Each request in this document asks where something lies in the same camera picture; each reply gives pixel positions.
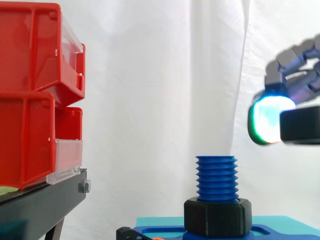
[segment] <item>orange object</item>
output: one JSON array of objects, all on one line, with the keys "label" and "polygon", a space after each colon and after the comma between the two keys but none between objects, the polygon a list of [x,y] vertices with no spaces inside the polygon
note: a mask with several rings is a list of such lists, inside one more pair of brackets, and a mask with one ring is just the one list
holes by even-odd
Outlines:
[{"label": "orange object", "polygon": [[0,1],[0,187],[80,173],[85,51],[56,3]]},{"label": "orange object", "polygon": [[85,97],[85,51],[56,3],[0,1],[0,91],[46,91],[68,106]]},{"label": "orange object", "polygon": [[1,92],[0,110],[0,186],[24,189],[55,172],[57,137],[82,139],[82,110],[56,108],[49,92]]}]

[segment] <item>bolt thread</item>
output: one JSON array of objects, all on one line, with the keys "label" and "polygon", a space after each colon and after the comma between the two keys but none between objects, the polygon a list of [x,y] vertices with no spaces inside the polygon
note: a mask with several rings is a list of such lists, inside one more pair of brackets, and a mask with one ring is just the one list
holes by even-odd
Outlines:
[{"label": "bolt thread", "polygon": [[197,199],[216,203],[237,202],[239,197],[235,170],[237,160],[233,156],[197,156],[196,158],[199,177]]}]

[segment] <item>white backdrop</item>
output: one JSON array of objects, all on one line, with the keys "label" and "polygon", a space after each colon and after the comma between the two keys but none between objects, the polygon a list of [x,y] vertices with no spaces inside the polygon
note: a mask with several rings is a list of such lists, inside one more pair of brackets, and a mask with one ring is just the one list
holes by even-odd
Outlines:
[{"label": "white backdrop", "polygon": [[87,49],[76,106],[92,181],[62,240],[111,240],[136,217],[182,216],[196,155],[238,158],[254,215],[320,227],[320,148],[255,145],[246,123],[266,63],[320,32],[319,1],[57,2]]}]

